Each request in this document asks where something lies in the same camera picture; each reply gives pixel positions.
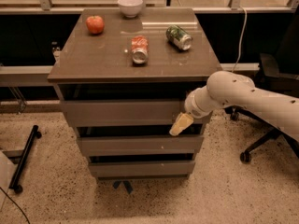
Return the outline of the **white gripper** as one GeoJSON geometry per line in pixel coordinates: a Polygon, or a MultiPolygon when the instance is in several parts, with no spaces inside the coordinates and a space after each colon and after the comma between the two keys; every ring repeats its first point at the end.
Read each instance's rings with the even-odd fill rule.
{"type": "Polygon", "coordinates": [[[200,119],[212,111],[207,89],[196,89],[190,92],[185,100],[185,111],[179,113],[169,133],[177,136],[193,124],[193,118],[200,119]]]}

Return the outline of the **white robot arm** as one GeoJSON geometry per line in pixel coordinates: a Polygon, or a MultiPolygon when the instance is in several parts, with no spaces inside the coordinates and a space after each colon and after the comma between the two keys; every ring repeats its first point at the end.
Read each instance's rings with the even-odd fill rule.
{"type": "Polygon", "coordinates": [[[256,88],[249,77],[232,72],[213,73],[205,87],[189,93],[184,108],[169,133],[179,135],[196,119],[213,110],[239,106],[299,141],[299,99],[285,94],[256,88]]]}

